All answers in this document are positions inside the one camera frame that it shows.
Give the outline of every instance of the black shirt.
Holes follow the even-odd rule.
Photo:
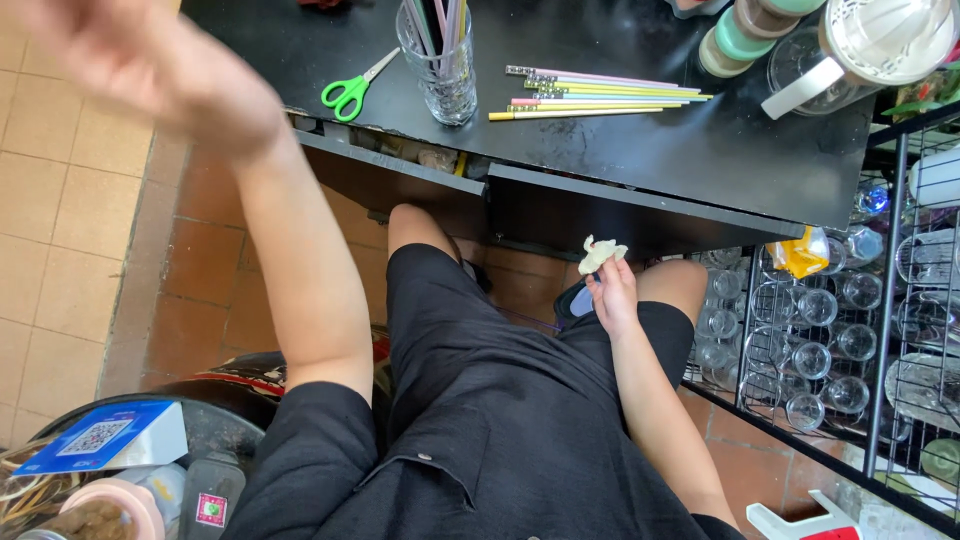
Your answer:
[[[359,394],[294,388],[224,538],[743,538],[690,515],[618,415],[564,377],[510,355],[460,359],[439,389],[395,404],[382,459]]]

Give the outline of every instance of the qr code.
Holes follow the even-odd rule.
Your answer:
[[[132,420],[112,420],[97,422],[87,428],[57,455],[96,454],[113,440]]]

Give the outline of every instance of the hand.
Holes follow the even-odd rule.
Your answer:
[[[157,0],[0,0],[81,86],[190,135],[256,157],[286,121],[278,96],[222,43]]]
[[[587,276],[593,310],[604,330],[615,341],[640,327],[636,318],[636,278],[626,259],[608,258],[597,271],[600,282]]]

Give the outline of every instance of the plastic pitcher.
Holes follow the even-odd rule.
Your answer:
[[[828,114],[883,86],[929,75],[957,40],[956,0],[828,0],[819,27],[788,36],[770,56],[774,92],[761,106]]]

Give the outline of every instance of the scissors blade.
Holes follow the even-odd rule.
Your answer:
[[[396,53],[398,53],[398,52],[400,52],[400,48],[399,48],[399,47],[397,47],[396,49],[394,49],[393,51],[391,51],[389,55],[383,57],[383,60],[375,63],[375,64],[373,65],[373,67],[371,67],[370,69],[368,69],[367,72],[363,74],[363,79],[364,79],[364,81],[367,81],[368,83],[369,83],[370,81],[372,81],[373,78],[376,77],[377,75],[379,75],[379,74],[380,74],[380,71],[383,71],[383,68],[386,67],[387,64],[390,63],[391,60],[394,59],[394,57],[396,56]]]

